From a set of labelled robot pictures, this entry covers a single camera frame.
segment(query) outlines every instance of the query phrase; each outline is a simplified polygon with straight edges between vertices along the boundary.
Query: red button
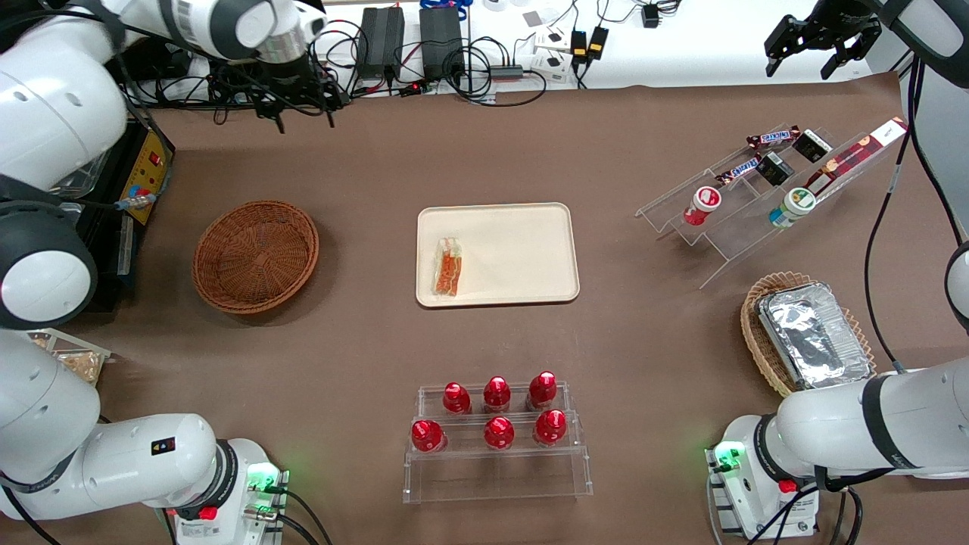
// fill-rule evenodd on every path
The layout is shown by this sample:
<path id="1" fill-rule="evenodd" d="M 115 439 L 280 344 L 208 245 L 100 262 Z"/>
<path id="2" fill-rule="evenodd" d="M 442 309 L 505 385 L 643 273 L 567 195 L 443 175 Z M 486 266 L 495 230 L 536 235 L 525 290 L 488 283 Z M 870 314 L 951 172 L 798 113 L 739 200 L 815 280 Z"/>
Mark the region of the red button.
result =
<path id="1" fill-rule="evenodd" d="M 790 494 L 797 492 L 797 483 L 791 479 L 784 479 L 777 483 L 777 488 L 781 489 L 781 494 Z"/>

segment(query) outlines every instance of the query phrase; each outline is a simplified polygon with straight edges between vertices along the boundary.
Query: white table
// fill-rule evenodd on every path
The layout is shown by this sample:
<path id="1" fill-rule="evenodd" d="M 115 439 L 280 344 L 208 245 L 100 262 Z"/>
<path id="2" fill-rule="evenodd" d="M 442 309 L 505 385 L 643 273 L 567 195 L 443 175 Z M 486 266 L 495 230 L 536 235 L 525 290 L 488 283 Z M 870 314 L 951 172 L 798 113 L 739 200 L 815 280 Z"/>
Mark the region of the white table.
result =
<path id="1" fill-rule="evenodd" d="M 490 36 L 511 49 L 515 39 L 524 38 L 541 27 L 529 28 L 522 14 L 542 9 L 562 13 L 571 0 L 532 0 L 526 7 L 509 5 L 502 12 L 493 12 L 475 3 L 471 6 L 471 38 Z M 794 55 L 781 64 L 773 78 L 765 74 L 767 63 L 764 40 L 787 14 L 807 17 L 815 0 L 683 0 L 675 16 L 664 16 L 659 28 L 642 28 L 638 12 L 624 23 L 603 24 L 609 30 L 609 39 L 601 60 L 595 61 L 584 78 L 590 88 L 618 88 L 630 85 L 653 87 L 703 86 L 703 85 L 753 85 L 765 83 L 813 83 L 820 82 L 821 67 L 832 51 L 805 51 Z M 388 7 L 393 4 L 355 4 L 328 6 L 330 19 L 347 19 L 360 22 L 363 8 Z M 606 18 L 621 19 L 633 7 L 631 0 L 610 0 Z M 578 29 L 588 36 L 599 21 L 596 0 L 578 0 Z M 416 2 L 400 4 L 404 10 L 404 44 L 421 39 Z M 575 19 L 575 10 L 562 18 L 557 26 L 569 31 Z M 332 23 L 328 29 L 343 29 L 356 34 L 348 24 Z M 467 37 L 467 24 L 461 22 L 462 35 Z M 341 39 L 339 35 L 327 35 L 317 44 L 318 52 L 325 53 L 330 45 Z M 488 53 L 493 64 L 500 64 L 497 47 L 478 43 Z M 411 48 L 404 48 L 406 56 Z M 519 43 L 517 63 L 526 69 L 533 55 L 532 42 Z M 330 58 L 340 64 L 350 64 L 349 45 L 335 49 Z M 422 71 L 421 52 L 418 50 L 407 66 Z M 339 70 L 341 82 L 349 79 L 349 70 Z M 863 61 L 852 61 L 835 71 L 829 81 L 844 81 L 871 75 L 871 69 Z M 417 74 L 403 70 L 401 77 L 415 80 Z M 550 84 L 549 89 L 575 88 L 569 84 Z M 440 92 L 445 91 L 440 85 Z M 537 79 L 526 78 L 516 82 L 498 83 L 497 90 L 525 90 L 541 88 Z"/>

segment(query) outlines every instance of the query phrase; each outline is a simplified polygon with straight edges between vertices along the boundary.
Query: blue cable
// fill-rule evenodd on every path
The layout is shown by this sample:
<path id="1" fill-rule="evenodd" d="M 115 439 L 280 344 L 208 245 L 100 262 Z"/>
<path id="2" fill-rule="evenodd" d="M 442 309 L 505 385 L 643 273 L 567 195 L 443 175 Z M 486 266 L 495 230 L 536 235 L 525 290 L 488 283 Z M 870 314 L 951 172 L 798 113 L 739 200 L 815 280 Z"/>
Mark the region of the blue cable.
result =
<path id="1" fill-rule="evenodd" d="M 433 8 L 457 8 L 457 20 L 468 18 L 464 8 L 470 6 L 474 0 L 421 0 L 421 7 L 425 10 Z"/>

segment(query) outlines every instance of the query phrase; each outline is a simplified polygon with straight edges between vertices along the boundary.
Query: red switch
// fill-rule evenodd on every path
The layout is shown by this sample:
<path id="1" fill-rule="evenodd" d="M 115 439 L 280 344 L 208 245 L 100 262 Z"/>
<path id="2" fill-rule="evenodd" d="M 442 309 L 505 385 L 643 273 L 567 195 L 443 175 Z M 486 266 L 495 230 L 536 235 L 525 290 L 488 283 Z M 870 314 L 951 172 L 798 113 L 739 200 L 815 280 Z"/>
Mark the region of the red switch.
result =
<path id="1" fill-rule="evenodd" d="M 204 521 L 214 521 L 216 515 L 218 514 L 219 514 L 219 508 L 212 507 L 211 505 L 208 505 L 207 507 L 203 507 L 202 509 L 199 509 L 199 518 Z"/>
<path id="2" fill-rule="evenodd" d="M 777 488 L 781 489 L 781 494 L 790 494 L 791 492 L 797 492 L 797 483 L 791 479 L 784 479 L 783 481 L 777 482 Z"/>

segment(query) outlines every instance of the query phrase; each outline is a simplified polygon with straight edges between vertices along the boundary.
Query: table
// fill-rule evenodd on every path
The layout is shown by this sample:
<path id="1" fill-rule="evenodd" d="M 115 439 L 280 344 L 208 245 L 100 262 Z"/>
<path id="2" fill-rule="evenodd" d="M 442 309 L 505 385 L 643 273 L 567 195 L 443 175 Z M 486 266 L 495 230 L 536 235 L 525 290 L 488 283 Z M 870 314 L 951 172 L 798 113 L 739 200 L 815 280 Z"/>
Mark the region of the table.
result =
<path id="1" fill-rule="evenodd" d="M 535 28 L 529 28 L 521 14 L 549 10 L 561 14 L 570 0 L 532 0 L 524 8 L 509 5 L 503 12 L 492 12 L 479 3 L 471 7 L 471 37 L 491 36 L 511 49 L 515 39 L 525 38 Z M 761 83 L 809 83 L 821 81 L 820 70 L 831 56 L 831 51 L 805 51 L 786 59 L 777 74 L 768 78 L 765 74 L 766 56 L 764 40 L 781 17 L 791 14 L 807 17 L 815 0 L 683 0 L 675 16 L 664 16 L 657 29 L 644 29 L 639 12 L 625 23 L 604 23 L 610 31 L 603 58 L 593 63 L 583 80 L 590 88 L 620 88 L 630 85 L 652 87 L 681 87 L 697 85 L 751 85 Z M 328 7 L 331 19 L 347 19 L 360 22 L 366 7 L 388 7 L 390 4 L 346 4 Z M 631 0 L 599 0 L 598 13 L 609 19 L 621 19 L 634 7 Z M 578 0 L 578 29 L 588 36 L 599 22 L 596 0 Z M 420 6 L 416 2 L 403 2 L 405 29 L 404 44 L 418 42 L 421 30 L 418 19 Z M 575 11 L 563 17 L 559 25 L 570 30 Z M 342 28 L 351 34 L 356 32 L 350 25 L 334 23 L 328 28 Z M 467 24 L 461 23 L 462 35 L 467 37 Z M 328 35 L 318 43 L 319 51 L 326 51 L 342 36 Z M 526 68 L 531 65 L 533 42 L 518 43 L 517 61 Z M 488 51 L 492 62 L 499 56 L 495 47 L 481 47 Z M 406 56 L 410 48 L 404 48 Z M 339 64 L 351 63 L 349 45 L 335 49 L 331 56 Z M 422 71 L 421 53 L 407 64 L 416 72 Z M 341 81 L 349 79 L 349 71 L 341 71 Z M 831 81 L 852 80 L 871 75 L 864 61 L 852 61 L 837 70 Z M 402 71 L 402 78 L 414 80 L 415 72 Z M 575 88 L 569 84 L 554 83 L 551 89 Z M 447 91 L 441 85 L 441 91 Z M 538 89 L 541 84 L 529 79 L 515 83 L 500 83 L 499 90 Z"/>
<path id="2" fill-rule="evenodd" d="M 780 402 L 744 345 L 744 295 L 764 274 L 807 273 L 830 283 L 873 337 L 862 252 L 891 161 L 702 291 L 703 256 L 678 239 L 657 240 L 633 214 L 748 134 L 788 121 L 848 139 L 899 114 L 898 96 L 896 78 L 883 75 L 824 85 L 563 91 L 501 110 L 414 97 L 407 107 L 361 101 L 338 114 L 335 130 L 287 113 L 285 136 L 247 112 L 222 127 L 204 113 L 162 112 L 159 123 L 178 146 L 176 175 L 144 242 L 139 292 L 112 323 L 78 320 L 63 329 L 122 358 L 102 374 L 105 416 L 198 412 L 220 436 L 258 441 L 293 472 L 293 490 L 316 508 L 336 545 L 709 545 L 703 448 L 736 416 Z M 580 148 L 548 131 L 582 135 Z M 320 227 L 321 259 L 290 304 L 233 318 L 200 300 L 190 264 L 212 220 L 256 199 L 307 210 Z M 574 302 L 417 304 L 423 208 L 542 201 L 572 211 L 582 285 Z M 907 163 L 876 244 L 872 289 L 884 334 L 910 367 L 969 350 L 941 281 L 952 250 L 941 206 L 916 163 Z M 401 503 L 419 386 L 499 372 L 527 379 L 544 368 L 574 389 L 594 496 Z M 969 532 L 963 481 L 886 477 L 859 489 L 862 543 L 959 543 Z M 822 502 L 822 532 L 797 544 L 828 542 L 837 500 Z M 44 527 L 65 545 L 168 539 L 140 505 Z M 39 543 L 26 525 L 6 519 L 0 535 L 4 545 Z"/>

